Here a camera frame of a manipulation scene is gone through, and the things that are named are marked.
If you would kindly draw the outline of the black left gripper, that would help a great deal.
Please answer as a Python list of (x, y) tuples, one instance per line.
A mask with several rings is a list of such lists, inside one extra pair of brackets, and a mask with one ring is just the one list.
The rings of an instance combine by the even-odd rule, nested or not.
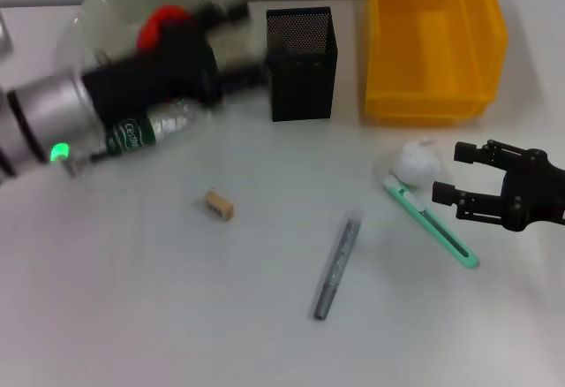
[(218, 64), (205, 36), (248, 23), (246, 1), (228, 7), (204, 4), (193, 12), (193, 19), (193, 24), (165, 28), (154, 47), (82, 75), (104, 125), (112, 126), (177, 98), (213, 105), (228, 95), (267, 85), (267, 57)]

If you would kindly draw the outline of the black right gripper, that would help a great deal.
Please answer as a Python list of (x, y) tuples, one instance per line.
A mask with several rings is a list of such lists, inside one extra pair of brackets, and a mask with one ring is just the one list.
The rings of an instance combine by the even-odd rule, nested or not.
[(564, 225), (564, 170), (553, 166), (545, 151), (525, 151), (496, 140), (481, 147), (458, 141), (454, 160), (506, 170), (501, 197), (434, 182), (432, 201), (455, 205), (457, 219), (502, 225), (509, 231), (523, 231), (536, 222)]

